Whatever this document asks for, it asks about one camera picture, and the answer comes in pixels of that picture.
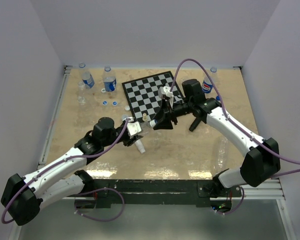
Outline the white Pocari Sweat cap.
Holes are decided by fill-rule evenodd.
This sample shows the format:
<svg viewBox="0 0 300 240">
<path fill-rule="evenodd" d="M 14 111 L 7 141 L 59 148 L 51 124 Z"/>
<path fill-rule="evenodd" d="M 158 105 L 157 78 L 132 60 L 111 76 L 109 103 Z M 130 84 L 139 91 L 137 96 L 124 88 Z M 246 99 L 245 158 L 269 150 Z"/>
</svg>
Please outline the white Pocari Sweat cap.
<svg viewBox="0 0 300 240">
<path fill-rule="evenodd" d="M 157 121 L 155 119 L 149 121 L 149 125 L 151 128 L 154 128 L 156 124 L 157 124 Z"/>
</svg>

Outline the crushed clear bottle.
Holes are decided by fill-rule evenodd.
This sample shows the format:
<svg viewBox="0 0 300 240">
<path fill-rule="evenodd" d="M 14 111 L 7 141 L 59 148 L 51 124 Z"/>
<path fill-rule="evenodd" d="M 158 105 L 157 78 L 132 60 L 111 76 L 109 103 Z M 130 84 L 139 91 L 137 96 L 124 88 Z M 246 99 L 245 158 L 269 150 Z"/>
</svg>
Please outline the crushed clear bottle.
<svg viewBox="0 0 300 240">
<path fill-rule="evenodd" d="M 141 126 L 141 133 L 140 133 L 140 135 L 143 136 L 143 137 L 146 136 L 147 134 L 149 134 L 153 130 L 153 128 L 152 128 L 152 126 L 151 126 L 151 124 L 150 124 L 149 121 L 142 122 L 140 124 L 140 126 Z"/>
</svg>

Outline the Pepsi labelled bottle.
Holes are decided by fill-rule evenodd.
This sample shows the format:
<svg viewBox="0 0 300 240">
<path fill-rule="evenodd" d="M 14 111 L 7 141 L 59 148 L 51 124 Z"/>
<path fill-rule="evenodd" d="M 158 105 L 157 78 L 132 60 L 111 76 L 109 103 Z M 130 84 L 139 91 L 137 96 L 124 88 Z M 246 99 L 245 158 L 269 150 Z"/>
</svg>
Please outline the Pepsi labelled bottle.
<svg viewBox="0 0 300 240">
<path fill-rule="evenodd" d="M 218 79 L 217 71 L 218 71 L 218 69 L 214 66 L 210 68 L 209 76 L 213 80 L 214 83 Z M 210 95 L 212 93 L 213 89 L 214 89 L 214 86 L 213 86 L 211 80 L 209 79 L 209 77 L 207 75 L 203 79 L 203 83 L 201 85 L 201 88 L 202 88 L 202 91 L 206 95 Z"/>
</svg>

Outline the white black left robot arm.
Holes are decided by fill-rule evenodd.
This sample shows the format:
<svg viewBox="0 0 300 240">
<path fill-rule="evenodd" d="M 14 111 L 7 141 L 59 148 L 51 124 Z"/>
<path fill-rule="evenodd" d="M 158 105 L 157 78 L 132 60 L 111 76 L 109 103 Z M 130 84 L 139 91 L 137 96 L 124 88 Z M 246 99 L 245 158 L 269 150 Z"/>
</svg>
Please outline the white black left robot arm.
<svg viewBox="0 0 300 240">
<path fill-rule="evenodd" d="M 141 124 L 126 117 L 119 127 L 110 117 L 102 117 L 64 155 L 24 176 L 12 175 L 5 185 L 1 222 L 22 226 L 33 220 L 44 207 L 70 195 L 89 196 L 94 184 L 86 173 L 73 173 L 109 152 L 116 144 L 129 147 L 141 139 Z"/>
</svg>

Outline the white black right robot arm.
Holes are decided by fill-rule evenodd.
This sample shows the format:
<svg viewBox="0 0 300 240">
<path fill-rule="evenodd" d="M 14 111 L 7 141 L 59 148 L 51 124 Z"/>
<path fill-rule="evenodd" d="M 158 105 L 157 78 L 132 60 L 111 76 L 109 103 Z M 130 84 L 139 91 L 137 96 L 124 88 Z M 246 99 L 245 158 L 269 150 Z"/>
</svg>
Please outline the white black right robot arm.
<svg viewBox="0 0 300 240">
<path fill-rule="evenodd" d="M 231 187 L 250 185 L 257 187 L 281 169 L 279 144 L 273 138 L 264 139 L 233 119 L 223 110 L 222 104 L 214 98 L 206 98 L 198 80 L 190 79 L 182 83 L 185 94 L 181 103 L 174 103 L 169 86 L 158 90 L 161 106 L 154 116 L 154 130 L 171 130 L 178 123 L 177 118 L 192 114 L 195 121 L 190 129 L 203 122 L 226 137 L 244 160 L 240 168 L 226 169 L 213 177 L 208 189 L 214 196 L 225 196 Z"/>
</svg>

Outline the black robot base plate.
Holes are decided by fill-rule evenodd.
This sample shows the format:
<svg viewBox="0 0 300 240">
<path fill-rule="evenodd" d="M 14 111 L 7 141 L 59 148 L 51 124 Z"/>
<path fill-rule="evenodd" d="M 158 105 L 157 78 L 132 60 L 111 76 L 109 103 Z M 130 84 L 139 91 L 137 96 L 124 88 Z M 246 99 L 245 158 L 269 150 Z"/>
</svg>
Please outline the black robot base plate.
<svg viewBox="0 0 300 240">
<path fill-rule="evenodd" d="M 229 194 L 241 197 L 238 186 L 213 190 L 211 180 L 153 180 L 153 179 L 93 179 L 84 185 L 83 189 L 71 196 L 92 197 L 91 191 L 99 190 L 96 194 L 96 207 L 109 208 L 112 204 L 120 204 L 121 198 L 127 205 L 192 205 L 198 208 L 209 208 L 211 199 L 226 198 Z"/>
</svg>

